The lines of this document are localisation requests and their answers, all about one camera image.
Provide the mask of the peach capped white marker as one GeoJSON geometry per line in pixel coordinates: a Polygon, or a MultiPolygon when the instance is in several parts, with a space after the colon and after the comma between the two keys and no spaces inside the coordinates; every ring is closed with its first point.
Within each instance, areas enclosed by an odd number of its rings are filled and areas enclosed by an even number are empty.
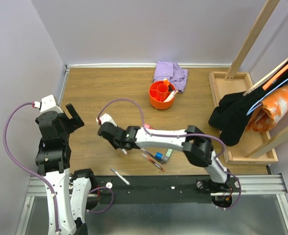
{"type": "Polygon", "coordinates": [[[171,101],[175,96],[176,94],[178,93],[178,91],[172,91],[169,96],[164,100],[164,102],[169,102],[171,101]]]}

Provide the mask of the orange black highlighter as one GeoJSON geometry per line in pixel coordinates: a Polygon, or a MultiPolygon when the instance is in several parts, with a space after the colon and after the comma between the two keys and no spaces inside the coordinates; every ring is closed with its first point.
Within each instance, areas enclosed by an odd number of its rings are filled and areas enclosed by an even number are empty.
{"type": "Polygon", "coordinates": [[[170,82],[168,81],[167,78],[164,78],[164,79],[163,79],[163,83],[164,83],[166,86],[169,86],[169,85],[170,85],[170,82]]]}

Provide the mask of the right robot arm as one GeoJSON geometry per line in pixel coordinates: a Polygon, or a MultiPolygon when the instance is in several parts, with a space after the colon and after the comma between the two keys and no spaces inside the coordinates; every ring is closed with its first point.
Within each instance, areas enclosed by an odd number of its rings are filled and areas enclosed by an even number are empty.
{"type": "Polygon", "coordinates": [[[198,183],[201,191],[222,193],[231,191],[231,172],[222,165],[215,153],[212,140],[219,138],[204,134],[200,129],[189,125],[186,129],[165,131],[147,129],[144,126],[128,126],[125,130],[110,121],[100,121],[98,135],[106,139],[114,149],[147,149],[150,147],[172,149],[184,153],[188,162],[202,167],[210,179],[198,183]]]}

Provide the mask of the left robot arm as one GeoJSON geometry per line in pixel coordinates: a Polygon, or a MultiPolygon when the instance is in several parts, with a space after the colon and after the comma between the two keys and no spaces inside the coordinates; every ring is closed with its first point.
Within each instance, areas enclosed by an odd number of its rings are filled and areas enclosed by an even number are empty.
{"type": "Polygon", "coordinates": [[[48,234],[86,235],[85,212],[88,193],[95,190],[90,168],[70,173],[69,136],[84,126],[72,104],[62,110],[45,111],[36,118],[42,138],[36,156],[38,174],[44,179],[48,205],[48,234]]]}

